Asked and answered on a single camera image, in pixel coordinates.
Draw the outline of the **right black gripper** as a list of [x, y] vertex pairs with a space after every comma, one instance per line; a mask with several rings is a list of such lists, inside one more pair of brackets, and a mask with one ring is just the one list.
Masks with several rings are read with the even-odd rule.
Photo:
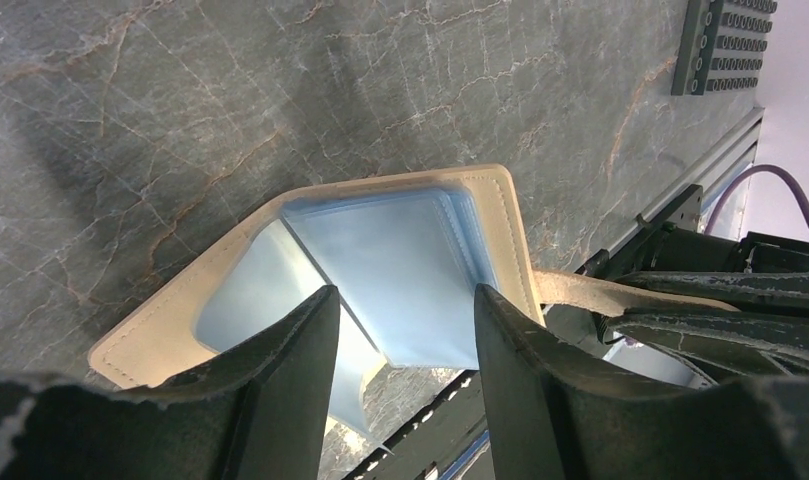
[[809, 375], [809, 319], [791, 317], [809, 317], [808, 242], [754, 232], [734, 241], [663, 225], [618, 250], [600, 250], [582, 273], [745, 311], [629, 311], [605, 321], [712, 383]]

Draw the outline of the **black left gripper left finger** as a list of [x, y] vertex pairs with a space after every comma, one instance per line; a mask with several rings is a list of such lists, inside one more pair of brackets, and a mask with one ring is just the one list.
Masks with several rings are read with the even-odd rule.
[[313, 479], [339, 325], [325, 286], [156, 387], [0, 373], [0, 479]]

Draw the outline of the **beige leather card holder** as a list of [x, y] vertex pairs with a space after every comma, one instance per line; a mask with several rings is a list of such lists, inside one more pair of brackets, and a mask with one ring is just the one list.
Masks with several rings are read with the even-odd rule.
[[369, 435], [383, 365], [474, 370], [474, 296], [495, 288], [529, 318], [545, 304], [617, 317], [726, 304], [535, 270], [515, 186], [499, 164], [298, 188], [225, 233], [91, 349], [121, 387], [155, 386], [273, 325], [325, 285], [340, 294], [328, 417]]

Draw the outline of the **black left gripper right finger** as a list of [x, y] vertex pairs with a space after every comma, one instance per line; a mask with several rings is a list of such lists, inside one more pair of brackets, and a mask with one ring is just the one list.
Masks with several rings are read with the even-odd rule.
[[486, 285], [474, 321], [499, 479], [809, 479], [809, 376], [660, 382], [560, 340]]

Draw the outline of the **dark grey studded baseplate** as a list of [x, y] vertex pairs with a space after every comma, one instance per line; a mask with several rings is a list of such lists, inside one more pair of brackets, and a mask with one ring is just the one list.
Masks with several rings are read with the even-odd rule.
[[777, 9], [772, 0], [689, 0], [671, 94], [756, 88]]

